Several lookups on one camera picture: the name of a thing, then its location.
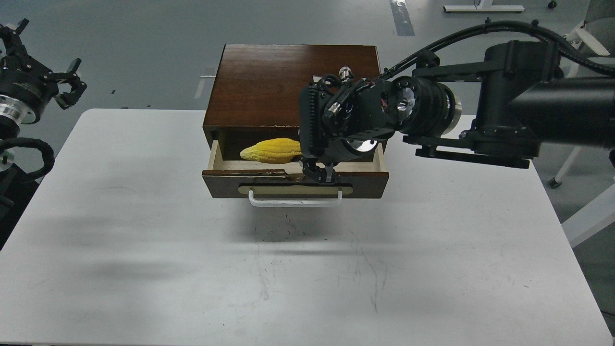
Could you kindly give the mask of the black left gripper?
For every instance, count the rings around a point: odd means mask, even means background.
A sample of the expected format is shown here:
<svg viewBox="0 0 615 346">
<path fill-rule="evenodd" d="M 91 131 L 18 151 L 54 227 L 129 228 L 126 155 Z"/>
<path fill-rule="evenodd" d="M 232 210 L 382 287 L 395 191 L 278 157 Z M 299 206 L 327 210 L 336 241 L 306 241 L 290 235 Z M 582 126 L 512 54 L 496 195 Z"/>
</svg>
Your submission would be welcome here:
<svg viewBox="0 0 615 346">
<path fill-rule="evenodd" d="M 53 72 L 29 55 L 20 37 L 28 23 L 23 19 L 16 28 L 1 26 L 5 48 L 1 58 L 1 103 L 17 107 L 19 124 L 39 122 L 52 98 L 62 110 L 67 110 L 77 104 L 87 88 L 77 74 L 80 58 L 74 59 L 65 72 Z M 71 90 L 59 93 L 55 82 L 68 84 Z"/>
</svg>

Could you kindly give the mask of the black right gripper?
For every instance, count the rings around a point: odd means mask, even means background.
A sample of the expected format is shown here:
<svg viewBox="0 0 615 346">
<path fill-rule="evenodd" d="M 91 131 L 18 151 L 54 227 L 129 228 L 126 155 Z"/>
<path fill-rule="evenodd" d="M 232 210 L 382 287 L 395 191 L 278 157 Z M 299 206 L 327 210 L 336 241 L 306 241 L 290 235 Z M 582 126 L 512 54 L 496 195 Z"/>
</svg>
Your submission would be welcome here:
<svg viewBox="0 0 615 346">
<path fill-rule="evenodd" d="M 302 159 L 303 175 L 316 183 L 334 184 L 334 166 L 371 154 L 377 144 L 396 132 L 409 130 L 409 79 L 393 81 L 361 79 L 352 83 L 337 116 L 340 131 L 330 142 L 322 159 Z"/>
</svg>

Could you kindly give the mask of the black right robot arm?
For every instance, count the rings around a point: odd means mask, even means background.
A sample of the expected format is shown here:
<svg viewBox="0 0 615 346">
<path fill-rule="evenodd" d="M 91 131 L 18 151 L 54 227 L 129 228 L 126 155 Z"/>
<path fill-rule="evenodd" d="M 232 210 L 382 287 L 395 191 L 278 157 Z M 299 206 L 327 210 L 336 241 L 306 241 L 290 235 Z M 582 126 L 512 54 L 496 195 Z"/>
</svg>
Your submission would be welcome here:
<svg viewBox="0 0 615 346">
<path fill-rule="evenodd" d="M 534 41 L 442 66 L 436 52 L 490 32 Z M 356 79 L 326 74 L 299 94 L 303 175 L 338 182 L 335 166 L 368 156 L 396 132 L 417 156 L 526 169 L 543 143 L 602 147 L 614 160 L 614 68 L 591 61 L 538 22 L 486 20 Z"/>
</svg>

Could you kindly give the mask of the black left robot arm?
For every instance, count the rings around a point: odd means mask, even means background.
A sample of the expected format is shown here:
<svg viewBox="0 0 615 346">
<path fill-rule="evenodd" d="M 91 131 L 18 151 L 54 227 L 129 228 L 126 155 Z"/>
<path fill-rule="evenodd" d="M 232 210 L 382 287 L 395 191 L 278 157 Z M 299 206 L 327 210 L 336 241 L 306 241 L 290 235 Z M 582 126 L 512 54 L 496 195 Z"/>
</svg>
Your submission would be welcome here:
<svg viewBox="0 0 615 346">
<path fill-rule="evenodd" d="M 37 191 L 37 180 L 55 164 L 53 148 L 43 140 L 20 136 L 24 124 L 40 121 L 46 106 L 56 100 L 62 109 L 75 105 L 86 90 L 77 74 L 81 59 L 71 62 L 66 72 L 53 72 L 31 57 L 21 40 L 29 24 L 24 18 L 18 26 L 1 26 L 5 51 L 0 73 L 0 244 L 5 245 L 17 222 Z M 43 165 L 30 173 L 15 162 L 14 149 L 39 151 Z"/>
</svg>

